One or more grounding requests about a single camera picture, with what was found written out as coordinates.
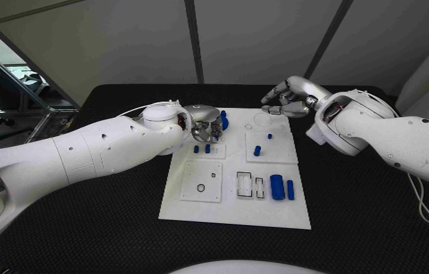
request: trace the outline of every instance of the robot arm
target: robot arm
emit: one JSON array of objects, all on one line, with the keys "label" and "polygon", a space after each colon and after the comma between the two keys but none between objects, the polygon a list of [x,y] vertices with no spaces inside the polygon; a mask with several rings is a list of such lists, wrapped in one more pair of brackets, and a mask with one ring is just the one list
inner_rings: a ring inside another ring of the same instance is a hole
[{"label": "robot arm", "polygon": [[373,95],[363,91],[332,95],[299,76],[291,76],[271,90],[263,103],[277,95],[283,106],[265,105],[263,110],[294,118],[314,109],[316,124],[307,135],[320,145],[327,142],[342,153],[355,156],[371,144],[394,167],[429,180],[428,119],[396,118],[394,109]]},{"label": "robot arm", "polygon": [[201,107],[192,114],[178,102],[156,105],[136,120],[116,117],[55,138],[0,149],[0,232],[27,207],[60,188],[173,153],[198,127],[195,120],[208,124],[218,120],[219,110]]}]

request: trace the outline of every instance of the black table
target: black table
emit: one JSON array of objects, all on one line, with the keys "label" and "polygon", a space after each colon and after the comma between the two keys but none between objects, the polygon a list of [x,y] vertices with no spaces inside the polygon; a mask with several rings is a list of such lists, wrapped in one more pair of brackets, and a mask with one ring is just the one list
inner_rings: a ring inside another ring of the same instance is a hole
[{"label": "black table", "polygon": [[[329,86],[332,92],[355,87]],[[385,100],[384,91],[368,89]],[[107,85],[73,130],[169,99],[258,108],[273,86]],[[358,157],[306,136],[291,119],[313,230],[159,220],[172,156],[42,198],[0,235],[0,265],[38,273],[168,273],[196,263],[253,259],[330,273],[428,273],[429,225],[407,175],[369,147]]]}]

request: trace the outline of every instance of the cable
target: cable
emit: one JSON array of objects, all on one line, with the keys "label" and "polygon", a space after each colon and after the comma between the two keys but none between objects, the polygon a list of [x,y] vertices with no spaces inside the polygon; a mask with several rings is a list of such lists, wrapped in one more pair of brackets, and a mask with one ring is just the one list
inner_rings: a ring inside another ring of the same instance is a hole
[{"label": "cable", "polygon": [[[392,106],[388,104],[388,102],[385,102],[384,99],[381,99],[381,97],[375,96],[375,95],[371,94],[368,91],[362,91],[362,90],[358,90],[358,89],[353,90],[352,92],[361,93],[361,94],[363,94],[365,96],[372,97],[372,98],[373,98],[382,105],[385,105],[385,107],[389,108],[389,110],[394,112],[394,116],[395,116],[396,118],[401,117],[399,114],[398,114],[398,112],[394,110]],[[429,209],[428,209],[428,207],[427,207],[427,205],[425,205],[425,203],[424,203],[424,199],[425,199],[425,188],[424,188],[422,179],[421,179],[420,177],[417,177],[417,179],[418,179],[418,181],[420,181],[420,185],[421,185],[421,195],[420,195],[418,188],[417,188],[417,184],[415,184],[414,179],[412,179],[412,175],[411,175],[409,173],[407,173],[407,174],[408,174],[408,176],[409,176],[409,182],[412,183],[414,192],[415,192],[415,194],[417,194],[417,198],[418,198],[418,200],[420,200],[420,214],[421,214],[421,217],[422,217],[424,221],[425,221],[427,223],[429,223],[429,219],[425,217],[425,215],[424,215],[424,210],[422,210],[422,208],[425,208],[425,211],[427,211],[427,213],[429,214]]]},{"label": "cable", "polygon": [[143,105],[142,107],[134,108],[133,110],[124,112],[123,114],[119,114],[117,117],[124,116],[127,113],[130,113],[130,112],[139,110],[140,108],[152,107],[152,106],[156,106],[156,105],[168,105],[168,104],[173,104],[173,103],[175,103],[175,102],[170,101],[170,102],[156,102],[156,103],[153,103],[152,105]]}]

